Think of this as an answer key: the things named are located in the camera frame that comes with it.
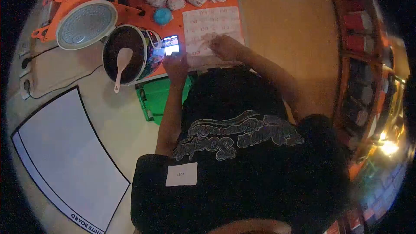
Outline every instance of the phone screen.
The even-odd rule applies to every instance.
[[[178,36],[163,38],[165,45],[165,55],[171,55],[173,52],[179,52]]]

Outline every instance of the blue ball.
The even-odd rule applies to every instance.
[[[172,12],[167,8],[159,8],[154,13],[153,19],[159,25],[165,25],[173,19]]]

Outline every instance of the sticker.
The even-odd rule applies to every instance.
[[[168,166],[166,186],[196,185],[198,163]]]

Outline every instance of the cream floor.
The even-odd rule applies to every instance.
[[[338,35],[331,0],[241,0],[241,4],[249,46],[287,69],[298,80],[302,91],[301,115],[322,113],[331,116],[339,63]],[[20,43],[34,30],[37,9],[39,6],[25,24]],[[47,49],[52,45],[41,45],[41,48]],[[59,56],[61,62],[74,61],[74,58],[88,62],[96,54],[101,53],[98,50],[83,56],[69,55],[57,48],[39,58]],[[40,100],[23,101],[17,91],[18,74],[21,72],[19,66],[19,58],[15,56],[8,90],[9,134],[31,112],[61,92],[56,91]],[[122,173],[132,181],[137,158],[154,153],[158,126],[145,121],[134,86],[122,87],[118,95],[114,94],[114,86],[102,68],[78,84],[98,137]],[[85,233],[43,196],[25,171],[14,148],[10,152],[19,182],[45,231]],[[107,233],[133,233],[130,195],[131,188],[118,207]]]

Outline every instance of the black t-shirt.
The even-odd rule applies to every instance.
[[[320,202],[314,215],[303,215],[315,206],[309,197],[338,190],[335,179],[325,186],[310,180],[335,160],[330,123],[320,115],[298,126],[287,119],[278,91],[247,70],[200,76],[184,102],[173,157],[147,154],[137,161],[134,226],[144,234],[206,233],[232,221],[265,218],[323,233],[331,223],[326,210],[334,204]],[[165,186],[168,166],[194,162],[196,185]]]

